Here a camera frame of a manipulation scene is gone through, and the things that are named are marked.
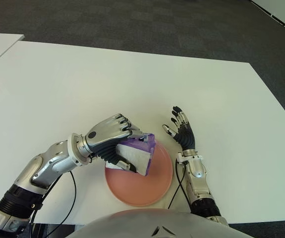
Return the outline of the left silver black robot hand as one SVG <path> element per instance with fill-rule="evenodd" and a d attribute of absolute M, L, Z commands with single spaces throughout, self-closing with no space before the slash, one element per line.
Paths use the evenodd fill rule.
<path fill-rule="evenodd" d="M 111 116 L 92 127 L 85 136 L 90 155 L 136 173 L 136 166 L 117 154 L 116 146 L 131 138 L 142 138 L 143 132 L 122 114 Z"/>

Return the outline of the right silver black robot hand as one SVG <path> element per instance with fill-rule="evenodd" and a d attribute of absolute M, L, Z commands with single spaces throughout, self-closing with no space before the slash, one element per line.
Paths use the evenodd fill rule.
<path fill-rule="evenodd" d="M 162 128 L 181 146 L 183 151 L 195 150 L 195 137 L 186 114 L 178 106 L 174 106 L 171 113 L 174 115 L 171 121 L 176 126 L 177 131 L 166 124 L 163 124 Z"/>

